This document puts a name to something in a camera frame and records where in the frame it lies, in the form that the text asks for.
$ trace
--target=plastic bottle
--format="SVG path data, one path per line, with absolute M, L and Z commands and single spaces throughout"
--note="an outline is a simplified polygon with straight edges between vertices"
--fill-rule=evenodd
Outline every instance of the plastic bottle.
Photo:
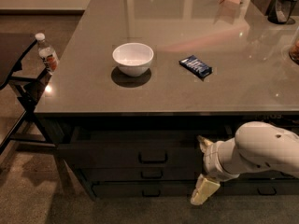
M 48 72 L 52 74 L 59 64 L 56 51 L 53 46 L 47 42 L 44 34 L 36 34 L 36 40 L 38 45 L 38 54 L 43 60 Z

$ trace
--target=metal chair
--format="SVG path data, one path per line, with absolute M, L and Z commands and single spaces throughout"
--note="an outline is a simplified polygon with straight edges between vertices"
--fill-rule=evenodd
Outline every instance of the metal chair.
M 50 137 L 34 113 L 51 75 L 44 69 L 36 78 L 12 76 L 15 72 L 22 70 L 21 60 L 35 44 L 34 35 L 0 34 L 0 90 L 8 84 L 24 108 L 23 113 L 2 141 L 0 154 L 11 140 L 52 144 Z M 41 134 L 20 132 L 25 121 L 29 125 L 34 123 Z

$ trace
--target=ceramic bowl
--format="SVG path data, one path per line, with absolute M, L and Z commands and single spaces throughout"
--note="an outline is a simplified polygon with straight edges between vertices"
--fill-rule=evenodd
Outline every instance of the ceramic bowl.
M 150 68 L 153 50 L 142 43 L 126 43 L 115 48 L 112 57 L 124 74 L 139 77 Z

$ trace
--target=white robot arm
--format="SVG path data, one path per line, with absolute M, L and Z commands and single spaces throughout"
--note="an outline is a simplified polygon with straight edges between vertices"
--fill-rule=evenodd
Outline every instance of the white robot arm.
M 225 142 L 205 142 L 202 137 L 199 141 L 206 175 L 198 178 L 192 204 L 202 204 L 221 181 L 240 174 L 276 170 L 299 177 L 299 136 L 268 123 L 246 123 Z

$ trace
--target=dark cabinet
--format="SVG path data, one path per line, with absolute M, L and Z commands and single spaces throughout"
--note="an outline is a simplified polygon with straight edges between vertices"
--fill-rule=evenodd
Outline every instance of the dark cabinet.
M 198 134 L 77 127 L 58 151 L 94 197 L 187 196 L 202 171 Z

